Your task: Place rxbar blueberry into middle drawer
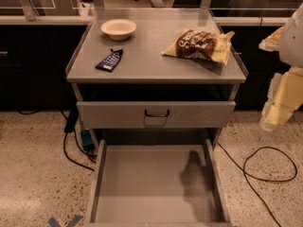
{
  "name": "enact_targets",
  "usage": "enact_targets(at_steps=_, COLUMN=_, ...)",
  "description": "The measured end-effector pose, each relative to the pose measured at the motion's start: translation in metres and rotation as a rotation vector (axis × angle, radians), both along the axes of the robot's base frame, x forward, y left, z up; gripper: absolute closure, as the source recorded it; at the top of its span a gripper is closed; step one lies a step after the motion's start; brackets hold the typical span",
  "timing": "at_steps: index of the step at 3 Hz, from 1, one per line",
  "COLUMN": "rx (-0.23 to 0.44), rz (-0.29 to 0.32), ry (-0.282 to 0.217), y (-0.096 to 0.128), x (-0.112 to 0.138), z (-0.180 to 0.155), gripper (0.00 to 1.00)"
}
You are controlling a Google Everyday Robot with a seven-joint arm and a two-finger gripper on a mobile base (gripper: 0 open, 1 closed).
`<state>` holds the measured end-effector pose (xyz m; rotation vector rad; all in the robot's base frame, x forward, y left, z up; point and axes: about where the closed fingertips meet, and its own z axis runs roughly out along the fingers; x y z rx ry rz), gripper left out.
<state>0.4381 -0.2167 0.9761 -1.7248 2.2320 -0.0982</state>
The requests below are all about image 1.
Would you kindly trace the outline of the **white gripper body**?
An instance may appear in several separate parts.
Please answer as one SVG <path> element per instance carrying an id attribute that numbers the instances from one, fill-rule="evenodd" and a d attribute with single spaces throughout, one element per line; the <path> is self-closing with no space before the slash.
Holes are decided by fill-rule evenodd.
<path id="1" fill-rule="evenodd" d="M 295 67 L 303 67 L 303 4 L 286 22 L 280 38 L 280 59 Z"/>

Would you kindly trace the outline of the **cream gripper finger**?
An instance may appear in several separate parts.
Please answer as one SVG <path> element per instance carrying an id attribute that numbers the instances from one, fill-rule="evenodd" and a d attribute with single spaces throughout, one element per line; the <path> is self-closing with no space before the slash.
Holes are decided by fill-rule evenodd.
<path id="1" fill-rule="evenodd" d="M 278 51 L 280 48 L 282 30 L 283 26 L 278 28 L 275 32 L 273 32 L 271 35 L 262 40 L 261 43 L 258 45 L 258 48 L 268 52 Z"/>
<path id="2" fill-rule="evenodd" d="M 265 131 L 275 131 L 282 127 L 302 105 L 303 69 L 292 67 L 283 75 L 275 73 L 259 125 Z"/>

